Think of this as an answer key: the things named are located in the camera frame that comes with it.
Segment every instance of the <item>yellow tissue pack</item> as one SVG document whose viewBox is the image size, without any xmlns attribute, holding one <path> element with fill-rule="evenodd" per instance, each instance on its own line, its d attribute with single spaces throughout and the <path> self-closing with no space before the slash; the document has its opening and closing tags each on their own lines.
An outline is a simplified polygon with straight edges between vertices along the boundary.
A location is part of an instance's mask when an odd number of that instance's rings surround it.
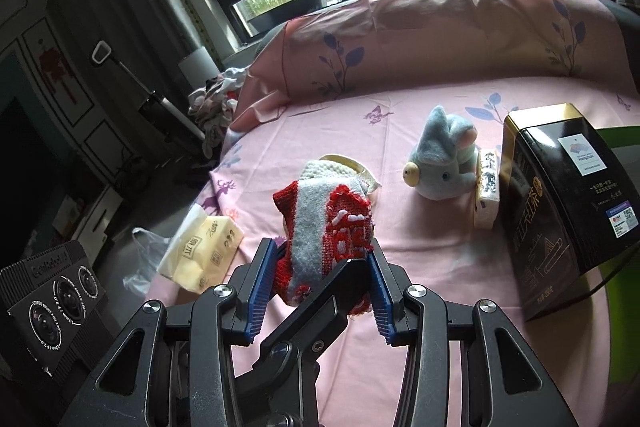
<svg viewBox="0 0 640 427">
<path fill-rule="evenodd" d="M 244 237 L 230 217 L 202 214 L 190 211 L 192 219 L 178 230 L 158 266 L 159 273 L 197 294 L 223 282 Z"/>
</svg>

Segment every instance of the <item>camera lens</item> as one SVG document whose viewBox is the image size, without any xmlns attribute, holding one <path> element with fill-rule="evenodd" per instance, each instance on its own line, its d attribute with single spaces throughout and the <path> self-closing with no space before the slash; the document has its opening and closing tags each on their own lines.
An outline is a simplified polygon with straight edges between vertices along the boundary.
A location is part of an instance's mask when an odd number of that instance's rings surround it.
<svg viewBox="0 0 640 427">
<path fill-rule="evenodd" d="M 94 298 L 98 296 L 98 285 L 95 283 L 94 275 L 85 266 L 78 270 L 78 279 L 87 295 Z"/>
<path fill-rule="evenodd" d="M 73 322 L 79 322 L 84 318 L 84 310 L 78 290 L 73 283 L 63 277 L 54 283 L 54 291 L 60 311 Z"/>
<path fill-rule="evenodd" d="M 51 312 L 44 306 L 34 304 L 31 306 L 31 326 L 38 338 L 48 346 L 60 345 L 60 329 Z"/>
</svg>

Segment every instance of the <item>gray plush rabbit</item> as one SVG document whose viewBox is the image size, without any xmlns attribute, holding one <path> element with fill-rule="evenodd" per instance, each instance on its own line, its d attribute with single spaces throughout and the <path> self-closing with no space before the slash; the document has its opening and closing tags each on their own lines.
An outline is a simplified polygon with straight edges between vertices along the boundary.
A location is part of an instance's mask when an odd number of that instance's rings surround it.
<svg viewBox="0 0 640 427">
<path fill-rule="evenodd" d="M 430 200 L 446 200 L 476 186 L 478 131 L 466 118 L 447 115 L 437 105 L 424 125 L 418 145 L 402 170 L 402 178 Z"/>
</svg>

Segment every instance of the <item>tissue package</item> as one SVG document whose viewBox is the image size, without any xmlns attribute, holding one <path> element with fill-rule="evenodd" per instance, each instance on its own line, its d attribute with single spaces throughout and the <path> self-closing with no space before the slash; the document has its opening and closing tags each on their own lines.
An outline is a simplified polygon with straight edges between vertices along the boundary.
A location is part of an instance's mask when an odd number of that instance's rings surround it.
<svg viewBox="0 0 640 427">
<path fill-rule="evenodd" d="M 201 294 L 222 283 L 244 233 L 227 216 L 207 216 L 194 204 L 158 266 L 158 273 Z"/>
<path fill-rule="evenodd" d="M 499 215 L 525 319 L 567 300 L 584 273 L 638 244 L 638 212 L 625 169 L 573 105 L 507 115 Z"/>
</svg>

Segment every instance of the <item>clothing pile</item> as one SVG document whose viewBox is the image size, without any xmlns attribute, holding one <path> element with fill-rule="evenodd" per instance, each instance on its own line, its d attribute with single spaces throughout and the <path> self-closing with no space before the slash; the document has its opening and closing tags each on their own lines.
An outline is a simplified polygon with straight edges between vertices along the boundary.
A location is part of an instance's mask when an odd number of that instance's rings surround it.
<svg viewBox="0 0 640 427">
<path fill-rule="evenodd" d="M 206 87 L 196 89 L 189 95 L 189 115 L 205 135 L 202 152 L 207 158 L 222 144 L 226 130 L 231 124 L 240 88 L 244 84 L 247 68 L 228 68 Z"/>
</svg>

